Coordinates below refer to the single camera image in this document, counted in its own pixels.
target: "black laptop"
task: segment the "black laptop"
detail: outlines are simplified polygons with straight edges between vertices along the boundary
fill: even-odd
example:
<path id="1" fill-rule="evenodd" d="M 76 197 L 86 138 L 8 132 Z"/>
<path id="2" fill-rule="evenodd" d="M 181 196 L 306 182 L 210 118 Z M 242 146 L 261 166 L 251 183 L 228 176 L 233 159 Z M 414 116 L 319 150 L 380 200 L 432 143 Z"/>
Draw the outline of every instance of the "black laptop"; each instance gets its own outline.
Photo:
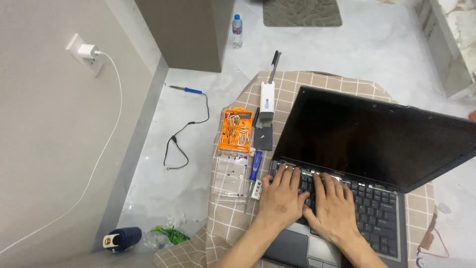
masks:
<path id="1" fill-rule="evenodd" d="M 408 266 L 404 194 L 476 155 L 476 124 L 414 107 L 301 86 L 273 155 L 301 167 L 300 192 L 315 211 L 312 174 L 327 172 L 354 194 L 357 227 L 390 268 Z M 299 268 L 352 267 L 304 218 L 263 258 Z"/>

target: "clear plastic case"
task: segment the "clear plastic case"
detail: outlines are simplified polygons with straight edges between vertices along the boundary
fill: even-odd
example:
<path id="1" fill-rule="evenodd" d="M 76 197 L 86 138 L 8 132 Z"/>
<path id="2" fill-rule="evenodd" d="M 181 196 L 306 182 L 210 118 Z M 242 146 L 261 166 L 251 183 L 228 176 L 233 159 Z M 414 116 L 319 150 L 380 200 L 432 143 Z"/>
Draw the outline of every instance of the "clear plastic case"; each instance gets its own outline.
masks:
<path id="1" fill-rule="evenodd" d="M 215 177 L 212 183 L 212 200 L 221 204 L 246 204 L 248 155 L 231 150 L 218 151 Z"/>

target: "black cable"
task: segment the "black cable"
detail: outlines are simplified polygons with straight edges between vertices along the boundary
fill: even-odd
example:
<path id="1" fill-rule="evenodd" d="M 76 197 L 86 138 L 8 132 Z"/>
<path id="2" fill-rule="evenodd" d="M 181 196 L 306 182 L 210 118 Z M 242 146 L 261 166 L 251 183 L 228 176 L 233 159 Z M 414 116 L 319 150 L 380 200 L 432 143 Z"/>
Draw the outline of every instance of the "black cable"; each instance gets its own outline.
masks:
<path id="1" fill-rule="evenodd" d="M 207 117 L 205 120 L 201 121 L 201 122 L 188 122 L 184 127 L 182 127 L 182 129 L 180 129 L 179 131 L 177 131 L 177 133 L 175 133 L 175 134 L 167 141 L 167 148 L 165 149 L 165 157 L 164 157 L 164 167 L 165 167 L 166 170 L 183 168 L 183 167 L 185 167 L 185 166 L 188 164 L 188 157 L 187 157 L 187 155 L 182 151 L 182 149 L 180 149 L 180 147 L 179 147 L 179 145 L 178 145 L 178 143 L 177 143 L 177 137 L 176 137 L 176 135 L 177 135 L 178 133 L 180 133 L 180 131 L 184 130 L 184 129 L 185 129 L 188 125 L 190 125 L 190 124 L 200 124 L 200 123 L 204 123 L 204 122 L 208 121 L 208 119 L 210 119 L 210 109 L 208 108 L 208 97 L 207 97 L 207 95 L 206 95 L 205 93 L 202 93 L 202 94 L 205 95 L 205 104 L 207 105 L 207 115 L 208 115 L 208 117 Z M 170 143 L 171 140 L 175 143 L 175 145 L 177 146 L 178 150 L 179 150 L 179 151 L 183 154 L 183 156 L 185 156 L 185 158 L 187 159 L 187 162 L 185 163 L 185 165 L 179 166 L 179 167 L 167 167 L 167 166 L 165 165 L 165 159 L 167 159 L 167 152 L 169 151 L 169 143 Z"/>

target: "hand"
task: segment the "hand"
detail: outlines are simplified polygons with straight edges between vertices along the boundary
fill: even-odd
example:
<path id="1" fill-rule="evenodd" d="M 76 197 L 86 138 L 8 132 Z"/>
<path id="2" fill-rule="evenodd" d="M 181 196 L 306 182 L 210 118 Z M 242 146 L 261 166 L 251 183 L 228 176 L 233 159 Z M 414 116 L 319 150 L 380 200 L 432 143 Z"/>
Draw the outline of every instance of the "hand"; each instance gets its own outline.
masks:
<path id="1" fill-rule="evenodd" d="M 261 178 L 263 192 L 257 221 L 266 222 L 266 226 L 279 233 L 302 217 L 302 207 L 309 193 L 298 195 L 299 175 L 299 168 L 286 169 L 281 165 L 274 178 L 270 175 Z"/>
<path id="2" fill-rule="evenodd" d="M 324 239 L 341 247 L 344 242 L 363 238 L 356 225 L 354 198 L 347 185 L 327 173 L 314 173 L 316 188 L 316 214 L 304 205 L 303 215 L 307 222 Z"/>

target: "water bottle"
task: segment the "water bottle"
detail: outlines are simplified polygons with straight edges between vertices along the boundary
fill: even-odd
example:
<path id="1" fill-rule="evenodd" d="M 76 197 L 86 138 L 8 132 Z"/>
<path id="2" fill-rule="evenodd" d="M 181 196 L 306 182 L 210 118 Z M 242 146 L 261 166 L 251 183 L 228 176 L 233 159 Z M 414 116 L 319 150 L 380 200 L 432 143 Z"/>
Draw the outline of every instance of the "water bottle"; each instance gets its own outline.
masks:
<path id="1" fill-rule="evenodd" d="M 243 44 L 241 35 L 243 34 L 243 21 L 240 20 L 239 15 L 235 15 L 235 19 L 231 23 L 233 30 L 233 48 L 238 49 Z"/>

